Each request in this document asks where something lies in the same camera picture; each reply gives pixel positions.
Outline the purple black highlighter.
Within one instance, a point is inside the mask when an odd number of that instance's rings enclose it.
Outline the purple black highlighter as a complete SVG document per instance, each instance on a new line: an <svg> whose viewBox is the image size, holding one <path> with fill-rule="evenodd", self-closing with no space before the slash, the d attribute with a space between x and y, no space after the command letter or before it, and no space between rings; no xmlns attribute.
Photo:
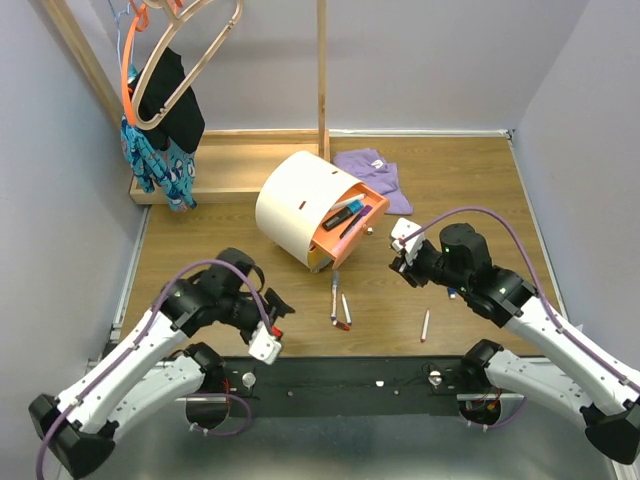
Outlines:
<svg viewBox="0 0 640 480"><path fill-rule="evenodd" d="M339 238L345 238L355 228L355 226L371 212L372 209L373 207L371 205L365 205L350 221L347 227L340 234Z"/></svg>

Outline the small red cap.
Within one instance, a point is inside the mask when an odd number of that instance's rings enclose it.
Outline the small red cap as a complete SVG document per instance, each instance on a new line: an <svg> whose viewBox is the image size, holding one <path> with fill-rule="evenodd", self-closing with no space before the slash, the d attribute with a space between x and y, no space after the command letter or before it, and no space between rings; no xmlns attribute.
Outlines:
<svg viewBox="0 0 640 480"><path fill-rule="evenodd" d="M334 327L340 329L340 330L343 330L343 331L349 331L350 330L350 326L349 325L347 325L347 324L345 324L345 323L343 323L341 321L338 321L338 320L334 320L332 322L332 325Z"/></svg>

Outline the blue black highlighter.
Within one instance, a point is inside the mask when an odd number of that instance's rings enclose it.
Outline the blue black highlighter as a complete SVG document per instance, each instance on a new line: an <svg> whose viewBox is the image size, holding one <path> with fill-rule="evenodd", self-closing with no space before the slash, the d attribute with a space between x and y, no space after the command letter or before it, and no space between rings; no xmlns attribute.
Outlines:
<svg viewBox="0 0 640 480"><path fill-rule="evenodd" d="M363 208L364 204L361 200L354 200L332 214L322 223L322 227L325 231L331 231L347 219L360 212Z"/></svg>

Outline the white round drawer organizer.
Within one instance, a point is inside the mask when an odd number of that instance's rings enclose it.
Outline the white round drawer organizer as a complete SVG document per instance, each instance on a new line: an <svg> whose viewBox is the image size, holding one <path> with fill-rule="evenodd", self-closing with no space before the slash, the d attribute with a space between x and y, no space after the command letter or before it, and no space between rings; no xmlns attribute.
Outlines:
<svg viewBox="0 0 640 480"><path fill-rule="evenodd" d="M330 208L361 183L306 151L285 159L265 181L255 206L259 230L308 268L312 237Z"/></svg>

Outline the pink highlighter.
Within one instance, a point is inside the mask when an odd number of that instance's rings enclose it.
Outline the pink highlighter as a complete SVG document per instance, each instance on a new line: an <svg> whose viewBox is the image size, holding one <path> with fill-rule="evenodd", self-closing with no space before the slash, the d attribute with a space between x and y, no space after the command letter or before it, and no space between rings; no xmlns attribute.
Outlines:
<svg viewBox="0 0 640 480"><path fill-rule="evenodd" d="M356 233L358 232L359 228L358 227L353 227L351 228L346 235L341 238L336 245L334 246L334 248L332 249L332 254L334 256L338 256L340 254L340 252L346 247L346 245L351 241L351 238L354 237L356 235Z"/></svg>

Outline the grey white marker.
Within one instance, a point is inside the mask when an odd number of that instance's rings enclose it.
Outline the grey white marker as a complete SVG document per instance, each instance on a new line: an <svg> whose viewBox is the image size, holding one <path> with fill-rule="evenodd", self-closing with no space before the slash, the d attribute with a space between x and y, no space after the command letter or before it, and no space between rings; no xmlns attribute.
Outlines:
<svg viewBox="0 0 640 480"><path fill-rule="evenodd" d="M342 209L342 208L344 208L344 207L346 207L346 206L350 205L351 203L353 203L353 202L355 202L355 201L360 201L360 200L362 200L363 198L364 198L364 195L363 195L363 194L360 194L360 195L356 195L356 196L353 196L353 197L348 198L348 199L345 199L345 200L341 200L341 201L339 201L339 202L336 202L336 203L335 203L335 204L330 208L330 210L331 210L331 211L335 211L335 210Z"/></svg>

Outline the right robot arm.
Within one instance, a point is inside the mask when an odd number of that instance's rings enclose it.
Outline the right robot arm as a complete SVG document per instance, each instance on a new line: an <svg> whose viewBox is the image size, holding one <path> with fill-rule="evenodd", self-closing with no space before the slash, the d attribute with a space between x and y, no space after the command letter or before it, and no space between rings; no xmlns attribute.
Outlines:
<svg viewBox="0 0 640 480"><path fill-rule="evenodd" d="M564 319L539 288L492 262L485 238L467 223L451 224L439 248L418 224L399 219L390 234L390 267L412 287L451 288L478 316L535 346L540 367L487 340L466 355L460 379L469 390L489 385L518 393L582 427L589 442L624 465L639 457L639 372L607 353Z"/></svg>

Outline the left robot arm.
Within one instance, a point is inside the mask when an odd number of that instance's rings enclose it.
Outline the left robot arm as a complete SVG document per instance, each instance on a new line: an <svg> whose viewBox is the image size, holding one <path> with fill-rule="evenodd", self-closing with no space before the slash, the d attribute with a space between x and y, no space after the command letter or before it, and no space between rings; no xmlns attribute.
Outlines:
<svg viewBox="0 0 640 480"><path fill-rule="evenodd" d="M224 363L205 344L184 349L164 372L156 364L174 347L216 322L235 328L254 359L271 365L282 350L275 322L294 308L271 288L251 283L264 275L244 252L227 248L180 270L134 330L84 377L57 395L41 394L28 411L40 438L35 475L45 476L52 454L74 478L95 472L125 432L179 397L204 397L225 408L247 400L231 390Z"/></svg>

